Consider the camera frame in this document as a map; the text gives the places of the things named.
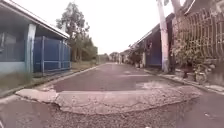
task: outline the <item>curb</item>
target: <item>curb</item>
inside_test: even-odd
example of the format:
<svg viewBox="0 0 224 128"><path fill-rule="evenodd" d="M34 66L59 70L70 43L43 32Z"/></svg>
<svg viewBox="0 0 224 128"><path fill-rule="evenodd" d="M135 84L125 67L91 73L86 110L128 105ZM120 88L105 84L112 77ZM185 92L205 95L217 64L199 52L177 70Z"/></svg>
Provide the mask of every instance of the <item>curb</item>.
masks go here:
<svg viewBox="0 0 224 128"><path fill-rule="evenodd" d="M159 76L159 77L162 77L162 78L164 78L164 79L168 79L168 80L171 80L171 81L180 83L180 84L191 85L191 86L197 87L197 88L202 89L202 90L207 91L207 92L213 92L213 93L217 93L217 94L220 94L220 95L224 95L224 92L220 92L220 91L217 91L217 90L213 90L213 89L210 89L210 88L201 86L201 85L200 85L199 83L197 83L197 82L191 82L191 81L187 81L187 80L185 80L185 79L177 80L177 79L170 78L170 77L165 76L165 75L162 75L162 74L153 74L153 73L150 73L150 71L148 71L148 70L146 70L146 69L144 69L143 71L145 71L145 72L148 73L148 74L155 75L155 76Z"/></svg>
<svg viewBox="0 0 224 128"><path fill-rule="evenodd" d="M56 76L53 76L52 78L46 78L44 80L40 80L40 81L37 81L37 82L34 82L34 83L30 83L30 84L27 84L27 85L23 85L23 86L19 86L17 88L13 88L13 89L10 89L10 90L7 90L7 91L4 91L0 94L0 99L1 98L4 98L4 97L7 97L9 95L12 95L14 94L15 92L19 91L19 90L22 90L22 89L26 89L26 88L32 88L32 87L37 87L39 85L42 85L42 84L46 84L48 82L57 82L57 81L54 81L54 80L65 80L65 79L68 79L72 76L76 76L78 74L81 74L81 73L84 73L84 72L87 72L87 71L90 71L90 70L93 70L99 66L102 66L102 65L105 65L105 64L100 64L100 65L97 65L97 66L94 66L94 67L91 67L91 68L87 68L87 69L82 69L82 70L79 70L79 71L76 71L76 72L71 72L71 73L65 73L65 74L62 74L62 75L56 75Z"/></svg>

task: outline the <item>concrete speed bump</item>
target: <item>concrete speed bump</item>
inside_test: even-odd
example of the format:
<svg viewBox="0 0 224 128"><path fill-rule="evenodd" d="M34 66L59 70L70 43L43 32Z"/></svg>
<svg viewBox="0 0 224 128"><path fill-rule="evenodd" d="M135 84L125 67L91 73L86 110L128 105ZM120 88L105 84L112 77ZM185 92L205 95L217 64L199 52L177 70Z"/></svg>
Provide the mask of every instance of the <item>concrete speed bump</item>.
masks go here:
<svg viewBox="0 0 224 128"><path fill-rule="evenodd" d="M60 92L23 89L17 95L45 103L56 103L62 111L80 114L112 114L146 110L179 103L201 95L192 86L153 88L139 91Z"/></svg>

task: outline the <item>pillar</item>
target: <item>pillar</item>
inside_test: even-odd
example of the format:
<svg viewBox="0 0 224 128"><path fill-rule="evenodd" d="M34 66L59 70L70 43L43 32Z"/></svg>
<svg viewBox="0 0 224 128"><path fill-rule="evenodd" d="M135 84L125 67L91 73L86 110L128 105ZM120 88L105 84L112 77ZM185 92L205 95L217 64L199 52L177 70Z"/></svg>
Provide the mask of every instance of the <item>pillar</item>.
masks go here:
<svg viewBox="0 0 224 128"><path fill-rule="evenodd" d="M143 64L143 67L146 66L146 54L145 54L145 52L143 52L143 54L142 54L142 64Z"/></svg>
<svg viewBox="0 0 224 128"><path fill-rule="evenodd" d="M34 50L35 34L36 34L36 25L29 24L26 32L26 42L25 42L25 64L27 73L33 73L33 50Z"/></svg>
<svg viewBox="0 0 224 128"><path fill-rule="evenodd" d="M166 24L166 17L164 15L163 4L161 0L157 0L158 11L160 16L160 31L161 31L161 47L162 47L162 69L165 73L169 72L169 41Z"/></svg>

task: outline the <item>blue fence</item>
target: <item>blue fence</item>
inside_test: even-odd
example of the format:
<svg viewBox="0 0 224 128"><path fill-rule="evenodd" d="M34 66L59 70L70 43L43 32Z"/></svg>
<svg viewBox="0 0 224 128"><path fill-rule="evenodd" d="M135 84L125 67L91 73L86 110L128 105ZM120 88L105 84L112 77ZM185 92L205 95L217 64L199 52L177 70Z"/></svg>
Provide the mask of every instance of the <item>blue fence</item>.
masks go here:
<svg viewBox="0 0 224 128"><path fill-rule="evenodd" d="M33 61L34 73L70 69L70 47L61 40L37 37Z"/></svg>

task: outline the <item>utility pole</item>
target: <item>utility pole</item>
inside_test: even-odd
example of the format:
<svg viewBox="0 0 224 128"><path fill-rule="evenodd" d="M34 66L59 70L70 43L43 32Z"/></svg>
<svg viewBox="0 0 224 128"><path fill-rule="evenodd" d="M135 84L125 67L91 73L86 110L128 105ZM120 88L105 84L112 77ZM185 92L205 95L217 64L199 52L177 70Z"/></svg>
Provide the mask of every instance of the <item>utility pole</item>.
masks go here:
<svg viewBox="0 0 224 128"><path fill-rule="evenodd" d="M160 32L161 32L161 46L162 46L162 70L165 73L169 72L169 41L166 17L164 15L163 4L161 0L157 0L159 17L160 17Z"/></svg>

